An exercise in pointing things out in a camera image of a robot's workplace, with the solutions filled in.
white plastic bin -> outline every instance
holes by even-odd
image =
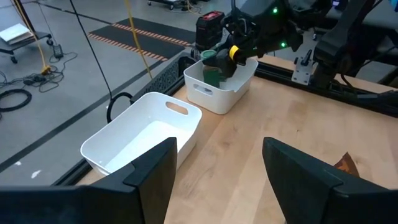
[[[200,60],[184,71],[188,100],[216,114],[226,114],[249,90],[257,66],[257,60],[248,58],[245,66],[238,65],[234,75],[216,88],[203,82]]]
[[[172,109],[176,107],[186,114]],[[87,139],[80,152],[94,170],[108,175],[168,137],[177,137],[178,169],[195,146],[200,120],[196,106],[161,93],[147,93]]]

wooden tabletop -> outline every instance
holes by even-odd
[[[269,56],[260,61],[294,67]],[[391,89],[348,79],[371,91]],[[185,87],[174,97],[187,101]],[[265,136],[332,165],[349,152],[362,178],[398,188],[395,118],[257,77],[228,114],[201,110],[198,141],[177,172],[165,223],[282,224],[261,156]],[[91,171],[79,184],[98,179]]]

black floor mat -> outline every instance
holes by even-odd
[[[117,22],[117,24],[130,27],[129,19],[119,21]],[[195,32],[163,24],[158,24],[156,22],[145,21],[143,19],[134,18],[134,27],[136,29],[144,30],[147,32],[163,35],[166,37],[171,37],[177,40],[182,40],[189,44],[192,44],[195,41]]]
[[[114,26],[94,30],[89,37],[112,44],[124,49],[138,52],[131,31],[120,29]],[[145,56],[158,60],[167,60],[184,50],[184,46],[166,42],[160,39],[137,34],[138,41]]]

black pole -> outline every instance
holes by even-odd
[[[24,15],[24,17],[26,19],[26,23],[27,23],[26,25],[29,26],[32,29],[33,34],[36,35],[35,34],[35,32],[36,32],[35,28],[33,27],[32,22],[29,19],[29,16],[26,14],[24,5],[21,3],[21,0],[13,0],[13,1],[14,1],[14,4],[16,5],[17,8],[18,8],[17,4],[19,4],[19,6],[21,7],[21,13]]]

gray floor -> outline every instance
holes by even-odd
[[[69,0],[43,2],[62,9],[72,10]],[[74,3],[80,14],[104,21],[117,22],[127,18],[127,11],[122,0],[74,0]],[[195,30],[198,16],[194,14],[170,12],[167,6],[163,4],[153,3],[152,6],[148,6],[144,0],[131,1],[131,4],[134,17],[186,30]],[[227,12],[230,9],[228,1],[212,0],[200,4],[202,5],[202,12],[212,10]],[[7,5],[10,5],[8,0],[0,0],[0,30],[17,22],[22,22],[13,7],[2,7]],[[36,30],[49,31],[39,6],[35,3],[28,3],[24,6]],[[32,102],[23,109],[2,114],[3,118],[0,121],[0,163],[45,136],[107,94],[100,70],[95,63],[76,17],[73,14],[48,7],[42,7],[42,10],[56,41],[62,44],[65,52],[78,53],[78,58],[67,64],[65,79],[58,88],[47,93],[39,93],[35,88],[27,88],[33,94]],[[107,25],[86,18],[81,18],[81,21],[87,32]],[[306,35],[305,44],[301,46],[298,52],[293,53],[291,50],[285,49],[276,52],[276,56],[293,60],[297,55],[304,54],[315,45],[315,42],[309,38],[310,35]],[[44,40],[40,43],[42,43],[42,48],[48,59],[52,50],[45,44]],[[111,89],[117,88],[143,71],[144,65],[138,54],[96,40],[91,40],[91,43]],[[19,63],[14,65],[9,60],[9,56],[0,55],[0,71],[4,72],[9,80],[40,71],[42,65],[36,45],[32,44],[19,49],[16,52],[16,57]],[[146,59],[149,65],[155,63],[152,58]],[[158,74],[166,65],[167,62],[159,65],[153,73]],[[376,82],[381,78],[381,74],[385,74],[390,69],[391,67],[387,65],[371,63],[361,70],[358,77]],[[149,76],[144,75],[127,87],[125,91],[136,93],[149,81]],[[18,96],[12,96],[7,101],[2,101],[1,105],[13,105],[19,100]],[[107,104],[103,103],[26,155],[18,163],[0,173],[0,185],[52,184],[81,159],[80,146],[83,141],[106,124]],[[127,101],[121,101],[116,105],[114,113],[120,113],[126,107]]]

